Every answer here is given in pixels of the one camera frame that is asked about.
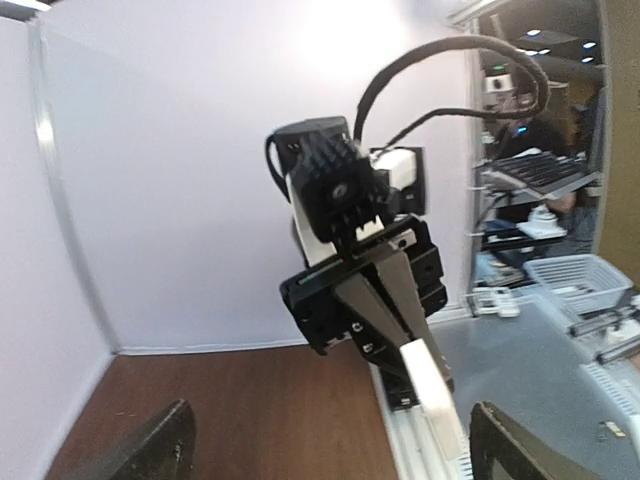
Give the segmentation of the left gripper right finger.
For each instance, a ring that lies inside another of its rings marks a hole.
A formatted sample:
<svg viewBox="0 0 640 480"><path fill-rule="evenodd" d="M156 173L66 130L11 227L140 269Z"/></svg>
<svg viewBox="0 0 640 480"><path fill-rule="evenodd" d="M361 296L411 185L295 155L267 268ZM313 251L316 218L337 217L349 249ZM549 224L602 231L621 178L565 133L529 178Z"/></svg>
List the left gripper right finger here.
<svg viewBox="0 0 640 480"><path fill-rule="evenodd" d="M594 479L595 473L550 448L491 402L471 411L474 479Z"/></svg>

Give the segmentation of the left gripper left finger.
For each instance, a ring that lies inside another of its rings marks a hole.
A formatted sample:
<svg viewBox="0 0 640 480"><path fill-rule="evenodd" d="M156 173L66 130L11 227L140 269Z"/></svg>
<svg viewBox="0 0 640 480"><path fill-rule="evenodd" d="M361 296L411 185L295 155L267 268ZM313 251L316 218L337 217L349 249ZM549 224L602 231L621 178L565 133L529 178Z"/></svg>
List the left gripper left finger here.
<svg viewBox="0 0 640 480"><path fill-rule="evenodd" d="M65 477L77 480L189 479L196 437L194 411L188 401L179 399Z"/></svg>

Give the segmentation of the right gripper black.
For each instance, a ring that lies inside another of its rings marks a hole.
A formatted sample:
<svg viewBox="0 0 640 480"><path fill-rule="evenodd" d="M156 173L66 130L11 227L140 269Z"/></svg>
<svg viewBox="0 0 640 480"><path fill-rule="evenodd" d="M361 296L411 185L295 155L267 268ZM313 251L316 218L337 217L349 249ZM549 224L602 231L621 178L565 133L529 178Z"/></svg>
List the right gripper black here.
<svg viewBox="0 0 640 480"><path fill-rule="evenodd" d="M317 354L351 337L370 363L411 385L400 347L422 339L451 391L451 369L426 320L448 301L443 276L427 223L409 215L283 281L280 294Z"/></svg>

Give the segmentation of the white battery cover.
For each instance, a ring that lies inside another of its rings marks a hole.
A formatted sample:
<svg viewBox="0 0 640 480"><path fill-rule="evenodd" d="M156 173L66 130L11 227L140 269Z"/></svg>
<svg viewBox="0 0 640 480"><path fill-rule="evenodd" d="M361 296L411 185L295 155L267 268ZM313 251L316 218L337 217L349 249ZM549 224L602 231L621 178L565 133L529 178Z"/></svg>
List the white battery cover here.
<svg viewBox="0 0 640 480"><path fill-rule="evenodd" d="M422 339L406 343L400 353L421 410L446 460L466 451L466 437L452 395Z"/></svg>

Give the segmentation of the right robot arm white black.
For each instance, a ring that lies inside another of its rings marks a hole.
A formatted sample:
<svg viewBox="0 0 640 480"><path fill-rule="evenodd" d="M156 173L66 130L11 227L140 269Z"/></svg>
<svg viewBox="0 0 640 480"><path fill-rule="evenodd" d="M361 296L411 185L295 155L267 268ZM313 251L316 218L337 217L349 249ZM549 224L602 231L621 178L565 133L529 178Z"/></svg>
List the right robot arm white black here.
<svg viewBox="0 0 640 480"><path fill-rule="evenodd" d="M427 320L448 301L438 247L423 219L416 148L364 150L342 117L269 135L265 160L293 211L304 269L279 288L319 354L351 340L399 404L451 387Z"/></svg>

